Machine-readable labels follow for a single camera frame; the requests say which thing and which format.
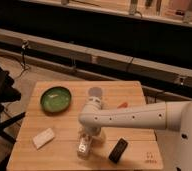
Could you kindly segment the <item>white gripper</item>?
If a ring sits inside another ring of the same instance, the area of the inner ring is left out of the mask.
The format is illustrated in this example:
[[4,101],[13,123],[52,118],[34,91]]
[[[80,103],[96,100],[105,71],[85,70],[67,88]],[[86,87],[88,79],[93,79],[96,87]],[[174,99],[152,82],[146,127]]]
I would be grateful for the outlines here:
[[106,135],[101,128],[81,127],[79,137],[84,138],[86,141],[95,140],[99,143],[104,143],[106,140]]

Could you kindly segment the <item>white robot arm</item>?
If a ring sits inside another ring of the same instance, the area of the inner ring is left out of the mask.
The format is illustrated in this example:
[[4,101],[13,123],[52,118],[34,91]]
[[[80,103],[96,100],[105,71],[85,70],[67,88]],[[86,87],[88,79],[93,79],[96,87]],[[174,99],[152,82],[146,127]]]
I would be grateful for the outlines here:
[[178,131],[176,170],[192,171],[192,101],[159,102],[104,110],[101,100],[91,96],[78,120],[91,136],[98,135],[102,127]]

